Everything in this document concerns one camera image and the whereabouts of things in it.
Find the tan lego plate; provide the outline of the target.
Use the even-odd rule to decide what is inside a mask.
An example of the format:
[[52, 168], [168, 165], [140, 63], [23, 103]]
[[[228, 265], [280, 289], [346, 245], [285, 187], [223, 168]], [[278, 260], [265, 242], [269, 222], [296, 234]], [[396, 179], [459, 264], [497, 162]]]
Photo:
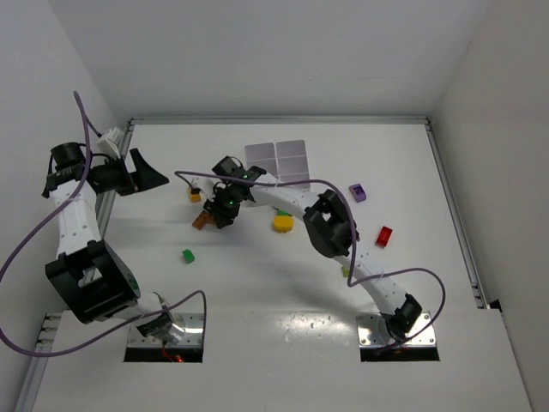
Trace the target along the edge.
[[203, 212], [192, 222], [192, 227], [196, 230], [202, 230], [205, 226], [214, 224], [214, 217], [207, 212]]

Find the yellow curved lego brick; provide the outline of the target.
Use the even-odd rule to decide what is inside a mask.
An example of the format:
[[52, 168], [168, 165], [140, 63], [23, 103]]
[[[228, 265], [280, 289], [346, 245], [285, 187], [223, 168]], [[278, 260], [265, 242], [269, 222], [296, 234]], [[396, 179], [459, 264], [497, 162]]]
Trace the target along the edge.
[[198, 203], [202, 200], [200, 191], [190, 189], [189, 190], [189, 199], [192, 203]]

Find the yellow round lego piece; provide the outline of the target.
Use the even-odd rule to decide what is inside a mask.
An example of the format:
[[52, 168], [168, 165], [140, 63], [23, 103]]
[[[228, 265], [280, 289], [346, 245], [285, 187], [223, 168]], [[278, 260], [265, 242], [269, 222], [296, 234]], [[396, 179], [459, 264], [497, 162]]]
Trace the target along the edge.
[[277, 215], [272, 226], [277, 233], [289, 233], [294, 228], [294, 218], [290, 215]]

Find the purple patterned lego brick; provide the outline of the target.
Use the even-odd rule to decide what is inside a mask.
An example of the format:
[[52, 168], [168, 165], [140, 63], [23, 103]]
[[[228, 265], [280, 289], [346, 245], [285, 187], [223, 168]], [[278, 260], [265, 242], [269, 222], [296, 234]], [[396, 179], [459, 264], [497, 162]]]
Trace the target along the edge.
[[349, 191], [356, 203], [362, 203], [367, 199], [367, 194], [361, 184], [350, 185]]

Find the red rectangular lego brick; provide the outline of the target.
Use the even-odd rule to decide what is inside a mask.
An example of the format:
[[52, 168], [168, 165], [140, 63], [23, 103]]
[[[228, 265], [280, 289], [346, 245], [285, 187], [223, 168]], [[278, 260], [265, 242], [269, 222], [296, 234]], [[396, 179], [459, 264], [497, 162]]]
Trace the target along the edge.
[[392, 233], [392, 228], [383, 226], [377, 236], [375, 245], [381, 248], [385, 248], [389, 243]]

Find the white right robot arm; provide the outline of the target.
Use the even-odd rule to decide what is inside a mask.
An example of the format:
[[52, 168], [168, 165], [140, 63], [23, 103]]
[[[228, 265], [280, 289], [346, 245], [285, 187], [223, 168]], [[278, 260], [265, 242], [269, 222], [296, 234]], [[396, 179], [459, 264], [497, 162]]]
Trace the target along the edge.
[[243, 201], [286, 211], [305, 224], [317, 252], [353, 272], [377, 305], [391, 337], [397, 342], [405, 340], [422, 312], [421, 305], [383, 275], [359, 245], [358, 232], [351, 230], [351, 219], [341, 195], [332, 189], [314, 194], [299, 184], [285, 186], [264, 169], [257, 166], [244, 169], [230, 157], [222, 159], [213, 172], [221, 185], [211, 178], [198, 177], [192, 183], [206, 196], [204, 208], [218, 228], [233, 224]]

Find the white divided container left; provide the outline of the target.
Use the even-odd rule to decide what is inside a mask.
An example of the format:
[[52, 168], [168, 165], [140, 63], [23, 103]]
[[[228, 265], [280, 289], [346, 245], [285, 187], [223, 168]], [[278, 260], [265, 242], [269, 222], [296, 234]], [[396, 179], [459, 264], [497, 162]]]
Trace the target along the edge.
[[276, 178], [278, 177], [275, 145], [272, 142], [246, 145], [244, 147], [244, 157], [248, 168], [257, 166]]

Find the white divided container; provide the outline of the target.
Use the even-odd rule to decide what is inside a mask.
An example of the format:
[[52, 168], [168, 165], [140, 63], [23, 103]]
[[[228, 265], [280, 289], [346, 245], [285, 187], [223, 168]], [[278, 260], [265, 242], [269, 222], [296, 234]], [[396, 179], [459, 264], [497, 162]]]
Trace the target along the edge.
[[282, 182], [310, 179], [307, 151], [304, 140], [277, 142], [275, 144], [278, 180]]
[[272, 142], [246, 145], [244, 147], [244, 157], [248, 168], [257, 166], [276, 178], [278, 177], [275, 145]]

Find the white divided container right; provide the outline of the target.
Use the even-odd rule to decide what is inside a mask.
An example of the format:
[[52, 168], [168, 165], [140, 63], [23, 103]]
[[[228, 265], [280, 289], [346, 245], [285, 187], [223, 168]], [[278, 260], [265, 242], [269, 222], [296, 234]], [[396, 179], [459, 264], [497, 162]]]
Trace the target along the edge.
[[310, 179], [307, 151], [304, 140], [277, 142], [275, 144], [278, 180], [282, 182]]

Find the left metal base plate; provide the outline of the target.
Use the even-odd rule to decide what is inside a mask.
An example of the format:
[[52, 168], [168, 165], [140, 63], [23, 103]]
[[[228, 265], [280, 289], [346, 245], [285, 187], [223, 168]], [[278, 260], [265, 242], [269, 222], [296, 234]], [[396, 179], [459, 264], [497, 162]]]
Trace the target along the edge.
[[203, 344], [205, 316], [202, 313], [171, 312], [145, 324], [132, 324], [128, 348], [200, 348]]

